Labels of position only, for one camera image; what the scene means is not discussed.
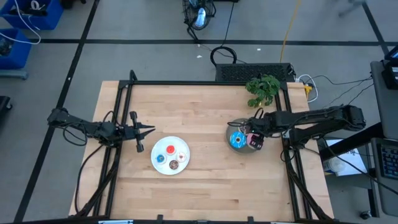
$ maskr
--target potted plant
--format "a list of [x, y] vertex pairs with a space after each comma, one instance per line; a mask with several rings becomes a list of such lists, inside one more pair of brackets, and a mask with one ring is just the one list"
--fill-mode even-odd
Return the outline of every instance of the potted plant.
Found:
[[248, 101], [248, 106], [258, 107], [262, 103], [266, 106], [270, 105], [274, 100], [274, 96], [280, 88], [279, 81], [272, 75], [260, 75], [259, 78], [253, 78], [246, 83], [246, 89], [257, 98]]

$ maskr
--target blue bin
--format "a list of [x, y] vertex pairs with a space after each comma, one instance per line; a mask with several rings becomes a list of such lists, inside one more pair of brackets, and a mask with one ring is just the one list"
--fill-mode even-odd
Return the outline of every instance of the blue bin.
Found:
[[[45, 4], [47, 6], [47, 16], [29, 16], [21, 15], [23, 20], [32, 28], [36, 26], [40, 30], [53, 30], [58, 24], [61, 18], [63, 8], [60, 4], [60, 0], [36, 0], [40, 6]], [[30, 6], [31, 0], [17, 0], [20, 10]], [[5, 5], [0, 10], [0, 17], [10, 23], [15, 28], [28, 29], [28, 27], [21, 21], [19, 15], [10, 15], [9, 11], [15, 6], [14, 0], [7, 0]]]
[[[0, 29], [0, 32], [16, 40], [29, 41], [18, 29]], [[15, 42], [9, 55], [0, 56], [0, 69], [14, 69], [25, 67], [27, 56], [32, 45]]]

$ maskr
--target concrete floor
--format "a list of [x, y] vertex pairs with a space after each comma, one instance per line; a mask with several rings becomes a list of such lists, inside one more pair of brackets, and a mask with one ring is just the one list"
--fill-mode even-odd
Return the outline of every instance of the concrete floor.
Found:
[[[40, 32], [47, 42], [74, 39], [75, 44], [35, 45], [24, 68], [30, 74], [29, 79], [0, 80], [0, 95], [10, 96], [14, 104], [0, 129], [0, 223], [14, 219], [47, 131], [46, 118], [57, 104], [93, 1], [88, 0], [85, 5], [76, 2], [72, 10], [63, 13], [55, 30]], [[398, 42], [395, 20], [398, 2], [372, 0], [368, 5], [384, 40]], [[216, 2], [217, 15], [205, 30], [198, 32], [200, 39], [224, 38], [231, 6], [230, 2]], [[293, 0], [241, 0], [235, 4], [228, 40], [283, 40], [294, 7]], [[349, 4], [345, 0], [303, 0], [289, 40], [377, 42], [363, 8], [344, 18], [338, 17], [338, 12], [346, 7]], [[179, 0], [100, 0], [87, 38], [189, 40], [181, 8]], [[8, 23], [1, 20], [0, 28], [6, 27]], [[29, 31], [25, 33], [35, 38]], [[228, 47], [249, 63], [278, 62], [281, 50], [280, 45], [250, 42]], [[85, 44], [64, 107], [91, 120], [101, 82], [127, 79], [130, 69], [140, 80], [214, 80], [215, 68], [209, 56], [208, 50], [195, 44]], [[293, 64], [299, 75], [326, 75], [334, 82], [348, 82], [367, 78], [369, 63], [382, 58], [380, 46], [307, 44], [286, 46], [283, 61]], [[219, 55], [216, 60], [230, 62], [230, 58]], [[313, 110], [327, 105], [352, 86], [333, 86], [324, 78], [316, 79], [316, 83], [320, 96], [310, 104]], [[370, 83], [356, 87], [334, 105], [348, 103]], [[372, 88], [353, 104], [363, 109], [368, 125], [379, 121]], [[351, 134], [341, 131], [333, 135], [345, 138]], [[83, 150], [55, 132], [25, 221], [68, 215]], [[336, 218], [356, 223], [397, 223], [398, 218], [384, 214], [381, 218], [361, 220], [358, 213], [369, 209], [366, 191], [341, 184], [338, 179], [327, 181]]]

